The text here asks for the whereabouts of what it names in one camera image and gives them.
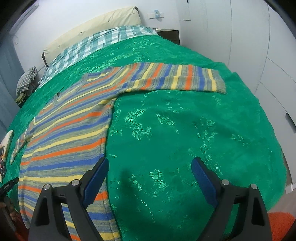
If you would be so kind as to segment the person's left hand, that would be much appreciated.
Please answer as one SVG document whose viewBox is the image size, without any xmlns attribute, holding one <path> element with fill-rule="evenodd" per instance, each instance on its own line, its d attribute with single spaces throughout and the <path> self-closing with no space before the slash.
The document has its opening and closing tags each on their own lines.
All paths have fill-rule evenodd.
<svg viewBox="0 0 296 241">
<path fill-rule="evenodd" d="M 15 210 L 14 205 L 8 201 L 7 203 L 0 202 L 1 208 L 8 208 L 8 213 L 13 221 L 21 221 L 21 215 Z"/>
</svg>

